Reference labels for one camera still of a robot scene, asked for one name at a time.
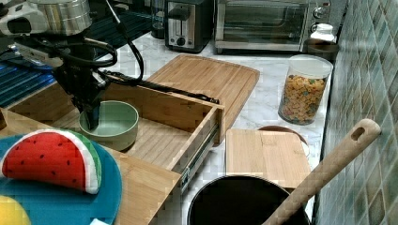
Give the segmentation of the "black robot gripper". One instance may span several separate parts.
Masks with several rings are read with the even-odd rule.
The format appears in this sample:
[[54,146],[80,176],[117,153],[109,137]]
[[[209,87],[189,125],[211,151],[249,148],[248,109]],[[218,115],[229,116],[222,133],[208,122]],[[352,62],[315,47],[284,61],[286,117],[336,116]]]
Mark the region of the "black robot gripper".
[[54,77],[71,96],[72,104],[80,112],[85,112],[89,130],[99,125],[101,96],[109,86],[99,72],[99,68],[108,66],[109,62],[96,62],[96,49],[111,50],[111,47],[80,36],[69,37],[56,44],[63,65],[54,70]]

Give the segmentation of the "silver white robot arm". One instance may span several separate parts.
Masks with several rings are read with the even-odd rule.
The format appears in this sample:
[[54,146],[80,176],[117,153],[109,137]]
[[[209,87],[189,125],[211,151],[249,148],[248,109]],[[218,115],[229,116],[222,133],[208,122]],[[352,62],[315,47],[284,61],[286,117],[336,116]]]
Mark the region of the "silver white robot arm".
[[23,58],[49,66],[90,129],[99,125],[107,82],[100,68],[117,61],[115,48],[91,38],[89,0],[2,0],[1,34]]

